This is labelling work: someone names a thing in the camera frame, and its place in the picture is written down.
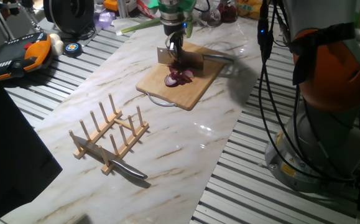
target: marble countertop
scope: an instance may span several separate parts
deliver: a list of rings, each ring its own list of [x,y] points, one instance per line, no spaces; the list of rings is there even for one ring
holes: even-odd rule
[[[194,28],[185,41],[236,55],[192,111],[153,104],[136,90],[136,83],[157,63],[156,47],[163,47],[163,27],[139,30],[81,84],[36,129],[62,173],[31,203],[2,217],[13,223],[73,223],[87,215],[91,223],[188,223],[219,155],[231,134],[261,69],[257,21],[239,18],[217,28]],[[98,102],[112,111],[108,93],[123,119],[138,124],[136,105],[150,128],[124,161],[149,176],[134,180],[117,168],[105,176],[102,163],[76,149],[68,130],[85,138],[79,120],[89,133],[95,130],[90,116],[103,121]],[[122,144],[114,126],[98,141],[112,151],[107,135]]]

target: bottle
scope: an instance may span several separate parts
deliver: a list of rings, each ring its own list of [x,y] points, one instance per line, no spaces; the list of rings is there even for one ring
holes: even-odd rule
[[[220,0],[217,9],[221,16],[221,22],[231,23],[238,19],[235,6],[228,0]]]

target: stainless steel knife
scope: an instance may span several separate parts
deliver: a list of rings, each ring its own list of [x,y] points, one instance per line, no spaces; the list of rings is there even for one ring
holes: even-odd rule
[[[79,143],[79,145],[91,152],[93,152],[94,154],[99,155],[100,157],[102,157],[101,154],[101,149],[94,143],[87,141],[81,137],[76,136],[76,139]],[[126,164],[124,162],[121,161],[121,158],[115,154],[113,154],[112,152],[109,152],[108,150],[105,150],[105,154],[106,157],[108,158],[109,161],[113,162],[115,165],[117,165],[121,170],[123,170],[124,172],[132,175],[133,177],[136,177],[138,179],[142,179],[145,180],[146,178],[148,178],[148,176],[144,173],[142,173],[141,171],[137,170],[136,168],[130,166],[129,164]]]
[[[210,55],[195,52],[182,51],[179,62],[187,67],[203,70],[203,61],[211,60],[219,63],[234,63],[234,60],[224,55]],[[176,60],[174,53],[165,48],[157,48],[157,60],[164,65],[170,65]]]

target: wooden cutting board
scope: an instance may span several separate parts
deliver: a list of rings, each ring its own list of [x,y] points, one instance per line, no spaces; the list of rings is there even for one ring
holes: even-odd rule
[[[200,47],[195,44],[184,42],[183,50],[202,54],[221,54],[215,50]],[[169,103],[176,103],[179,108],[192,110],[210,84],[217,77],[224,64],[209,60],[204,61],[203,71],[195,72],[195,78],[191,83],[176,87],[167,87],[164,79],[170,74],[167,66],[157,63],[149,73],[137,83],[136,88],[143,93],[148,92],[151,96],[158,97]]]

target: slatted metal floor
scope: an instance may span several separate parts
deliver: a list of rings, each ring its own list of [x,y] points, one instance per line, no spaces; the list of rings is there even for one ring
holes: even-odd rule
[[[267,70],[274,100],[284,122],[293,113],[293,67],[288,49],[275,45]],[[258,89],[259,81],[242,110],[190,223],[355,223],[356,217],[360,217],[356,204],[357,189],[347,186],[338,195],[305,194],[286,187],[270,173],[264,160],[269,138],[261,119]],[[269,129],[274,135],[280,126],[265,83],[262,101]]]
[[[54,57],[47,69],[2,82],[32,127],[46,118],[69,94],[82,84],[132,33],[117,36],[110,26],[101,30],[83,47],[77,58]]]

